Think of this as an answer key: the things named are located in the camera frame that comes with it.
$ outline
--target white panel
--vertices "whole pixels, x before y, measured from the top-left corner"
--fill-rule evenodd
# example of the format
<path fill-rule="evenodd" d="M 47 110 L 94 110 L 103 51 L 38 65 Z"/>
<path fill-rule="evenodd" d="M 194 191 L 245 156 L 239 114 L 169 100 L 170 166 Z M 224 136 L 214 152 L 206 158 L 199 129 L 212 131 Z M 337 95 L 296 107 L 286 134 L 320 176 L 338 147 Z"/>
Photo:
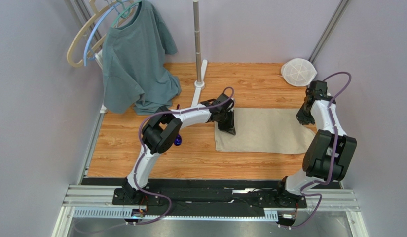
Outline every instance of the white panel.
<path fill-rule="evenodd" d="M 407 0 L 351 1 L 315 66 L 317 79 L 353 76 L 336 104 L 358 140 L 343 181 L 355 191 L 369 235 L 407 236 Z M 332 95 L 346 80 L 327 81 Z"/>
<path fill-rule="evenodd" d="M 50 236 L 81 173 L 103 83 L 66 62 L 77 32 L 63 0 L 0 1 L 0 236 Z"/>
<path fill-rule="evenodd" d="M 179 53 L 194 62 L 192 0 L 150 0 L 168 25 Z M 202 58 L 209 62 L 286 62 L 308 59 L 339 0 L 201 0 Z M 107 5 L 97 0 L 100 7 Z M 100 26 L 105 33 L 114 16 Z"/>

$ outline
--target wood surface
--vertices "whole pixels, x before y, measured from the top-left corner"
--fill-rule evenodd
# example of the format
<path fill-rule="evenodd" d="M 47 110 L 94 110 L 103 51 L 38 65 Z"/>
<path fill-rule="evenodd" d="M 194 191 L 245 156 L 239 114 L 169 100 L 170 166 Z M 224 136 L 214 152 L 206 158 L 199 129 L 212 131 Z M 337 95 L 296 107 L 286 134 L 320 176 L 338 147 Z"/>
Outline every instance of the wood surface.
<path fill-rule="evenodd" d="M 235 90 L 236 108 L 300 108 L 305 87 L 288 85 L 280 76 L 282 64 L 210 63 L 200 101 L 217 98 L 227 86 Z M 166 64 L 180 79 L 181 95 L 173 108 L 191 106 L 196 80 L 193 63 Z M 132 108 L 124 114 L 104 116 L 89 177 L 125 177 L 138 157 L 138 127 L 146 116 Z M 226 153 L 215 150 L 214 124 L 197 124 L 180 131 L 183 142 L 161 155 L 153 178 L 282 179 L 302 166 L 304 154 Z"/>

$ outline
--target white wall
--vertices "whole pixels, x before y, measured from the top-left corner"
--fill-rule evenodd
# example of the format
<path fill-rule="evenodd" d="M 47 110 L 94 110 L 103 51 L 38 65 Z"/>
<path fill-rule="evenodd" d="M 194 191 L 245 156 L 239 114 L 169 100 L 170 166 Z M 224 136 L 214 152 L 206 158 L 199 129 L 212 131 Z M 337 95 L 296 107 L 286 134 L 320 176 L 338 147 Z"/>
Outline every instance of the white wall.
<path fill-rule="evenodd" d="M 337 113 L 358 140 L 346 186 L 371 237 L 407 236 L 407 0 L 354 0 L 315 64 L 318 79 L 349 71 Z M 330 79 L 336 93 L 344 76 Z"/>
<path fill-rule="evenodd" d="M 150 0 L 173 35 L 171 62 L 194 62 L 192 0 Z M 339 0 L 201 0 L 202 58 L 210 62 L 286 62 L 308 59 Z M 107 3 L 97 0 L 101 9 Z M 115 15 L 99 28 L 103 34 Z"/>
<path fill-rule="evenodd" d="M 80 174 L 103 91 L 77 32 L 62 0 L 0 1 L 0 236 L 49 237 Z"/>

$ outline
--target t-shirt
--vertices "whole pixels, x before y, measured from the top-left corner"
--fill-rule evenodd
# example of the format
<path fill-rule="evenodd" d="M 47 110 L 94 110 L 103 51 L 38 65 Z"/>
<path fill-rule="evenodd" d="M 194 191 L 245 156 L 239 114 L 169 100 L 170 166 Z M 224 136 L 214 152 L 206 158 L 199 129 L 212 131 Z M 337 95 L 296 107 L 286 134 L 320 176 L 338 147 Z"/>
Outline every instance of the t-shirt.
<path fill-rule="evenodd" d="M 177 48 L 156 8 L 139 3 L 133 19 L 110 28 L 103 46 L 104 106 L 124 113 L 133 103 L 139 115 L 171 106 L 181 92 L 179 79 L 164 67 L 164 55 Z"/>

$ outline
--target wooden hanger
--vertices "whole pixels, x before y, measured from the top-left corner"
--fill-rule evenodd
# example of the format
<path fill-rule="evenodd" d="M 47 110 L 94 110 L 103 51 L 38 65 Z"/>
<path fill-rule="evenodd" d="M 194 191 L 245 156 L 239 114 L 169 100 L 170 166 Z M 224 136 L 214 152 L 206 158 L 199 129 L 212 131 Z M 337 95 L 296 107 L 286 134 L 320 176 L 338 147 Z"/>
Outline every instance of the wooden hanger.
<path fill-rule="evenodd" d="M 79 62 L 75 63 L 72 60 L 72 55 L 76 49 L 76 46 L 78 45 L 79 41 L 84 37 L 86 31 L 89 29 L 89 27 L 101 16 L 103 15 L 109 8 L 110 6 L 113 6 L 117 2 L 112 2 L 110 5 L 103 7 L 100 11 L 98 11 L 97 7 L 95 6 L 95 1 L 96 0 L 89 0 L 89 4 L 91 6 L 92 11 L 94 12 L 94 15 L 83 25 L 83 27 L 79 30 L 78 34 L 75 36 L 74 40 L 71 43 L 71 46 L 69 46 L 68 53 L 66 54 L 66 60 L 68 63 L 75 68 L 82 67 L 83 65 L 83 59 L 81 59 Z M 122 24 L 124 21 L 126 21 L 129 17 L 126 17 L 126 19 L 120 20 L 120 24 Z M 104 39 L 106 38 L 106 35 L 103 35 L 103 37 L 98 40 L 98 42 L 92 47 L 92 51 L 95 52 L 104 42 Z"/>

